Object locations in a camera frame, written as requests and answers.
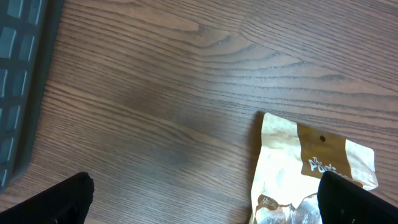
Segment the wooden table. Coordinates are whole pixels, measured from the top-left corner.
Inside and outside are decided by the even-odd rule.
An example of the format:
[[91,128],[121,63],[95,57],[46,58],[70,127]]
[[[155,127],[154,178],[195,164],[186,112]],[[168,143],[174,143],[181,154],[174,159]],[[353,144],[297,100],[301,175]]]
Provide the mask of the wooden table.
[[247,223],[265,112],[373,148],[398,205],[397,37],[397,0],[67,0],[0,208],[87,171],[87,223]]

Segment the black object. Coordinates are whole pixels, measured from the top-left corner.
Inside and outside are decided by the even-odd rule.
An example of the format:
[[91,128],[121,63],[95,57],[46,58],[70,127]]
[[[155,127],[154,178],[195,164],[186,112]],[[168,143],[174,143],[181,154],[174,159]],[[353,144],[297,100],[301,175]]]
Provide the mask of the black object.
[[0,213],[0,223],[84,224],[93,193],[93,180],[80,172]]
[[398,223],[398,208],[333,172],[322,175],[318,204],[323,224]]
[[0,0],[0,193],[30,162],[63,0]]

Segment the brown wood tabletop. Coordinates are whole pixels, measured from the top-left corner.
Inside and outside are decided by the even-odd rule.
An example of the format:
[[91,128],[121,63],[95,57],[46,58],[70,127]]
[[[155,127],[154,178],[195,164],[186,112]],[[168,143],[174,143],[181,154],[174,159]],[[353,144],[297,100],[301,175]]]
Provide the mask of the brown wood tabletop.
[[67,0],[0,210],[87,171],[87,223],[247,223],[265,112],[373,148],[398,205],[397,74],[397,0]]

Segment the wood grain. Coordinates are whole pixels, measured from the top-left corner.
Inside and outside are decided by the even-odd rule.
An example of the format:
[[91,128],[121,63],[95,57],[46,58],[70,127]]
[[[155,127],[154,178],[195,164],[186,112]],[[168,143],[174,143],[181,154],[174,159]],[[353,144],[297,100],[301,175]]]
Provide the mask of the wood grain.
[[0,209],[87,171],[87,223],[247,223],[265,112],[373,148],[398,205],[397,36],[396,0],[67,0]]

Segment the wooden surface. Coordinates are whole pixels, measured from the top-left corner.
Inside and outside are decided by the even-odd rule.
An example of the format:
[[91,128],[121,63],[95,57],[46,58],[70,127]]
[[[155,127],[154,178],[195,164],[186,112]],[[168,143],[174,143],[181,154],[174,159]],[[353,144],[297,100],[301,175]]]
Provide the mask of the wooden surface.
[[0,209],[84,170],[87,223],[247,223],[265,112],[373,148],[398,205],[397,36],[397,0],[67,0]]

